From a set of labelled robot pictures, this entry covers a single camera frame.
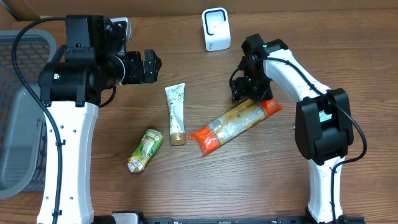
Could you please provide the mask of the white cream tube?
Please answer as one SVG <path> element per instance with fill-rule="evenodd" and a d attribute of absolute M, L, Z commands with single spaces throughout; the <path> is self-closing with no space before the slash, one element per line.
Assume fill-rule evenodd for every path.
<path fill-rule="evenodd" d="M 186 143 L 184 126 L 185 83 L 165 87 L 170 114 L 170 143 L 181 146 Z"/>

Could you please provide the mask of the orange spaghetti packet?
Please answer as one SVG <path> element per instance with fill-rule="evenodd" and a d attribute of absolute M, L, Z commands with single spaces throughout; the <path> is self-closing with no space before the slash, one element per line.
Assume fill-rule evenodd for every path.
<path fill-rule="evenodd" d="M 281 109 L 282 106 L 274 99 L 258 103 L 248 99 L 218 119 L 189 134 L 189 138 L 199 143 L 202 156 L 207 156 Z"/>

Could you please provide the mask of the green yellow snack packet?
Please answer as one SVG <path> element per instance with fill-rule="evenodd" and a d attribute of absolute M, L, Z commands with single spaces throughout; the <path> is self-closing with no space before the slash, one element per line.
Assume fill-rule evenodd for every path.
<path fill-rule="evenodd" d="M 163 143 L 161 132 L 148 129 L 128 159 L 127 167 L 133 174 L 141 173 Z"/>

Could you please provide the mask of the teal snack packet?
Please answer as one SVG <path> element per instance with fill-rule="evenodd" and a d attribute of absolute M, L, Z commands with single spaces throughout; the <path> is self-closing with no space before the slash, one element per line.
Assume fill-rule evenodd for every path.
<path fill-rule="evenodd" d="M 324 111 L 319 112 L 320 122 L 328 121 L 332 118 L 332 114 L 326 114 Z"/>

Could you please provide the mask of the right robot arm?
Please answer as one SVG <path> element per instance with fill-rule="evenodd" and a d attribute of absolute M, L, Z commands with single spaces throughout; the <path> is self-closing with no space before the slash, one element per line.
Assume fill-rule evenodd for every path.
<path fill-rule="evenodd" d="M 310 171 L 306 222 L 347 223 L 340 205 L 342 163 L 354 140 L 347 93 L 313 78 L 280 39 L 264 42 L 254 34 L 241 48 L 238 70 L 243 76 L 229 81 L 233 101 L 243 97 L 267 101 L 275 82 L 296 105 L 295 143 Z"/>

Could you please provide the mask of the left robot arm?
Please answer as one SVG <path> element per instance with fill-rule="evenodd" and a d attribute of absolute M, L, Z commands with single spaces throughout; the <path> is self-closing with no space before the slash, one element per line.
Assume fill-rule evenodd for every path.
<path fill-rule="evenodd" d="M 125 17 L 67 16 L 60 58 L 39 75 L 49 111 L 44 197 L 38 223 L 93 223 L 91 147 L 101 93 L 117 85 L 154 83 L 161 60 L 153 50 L 126 50 L 132 24 Z"/>

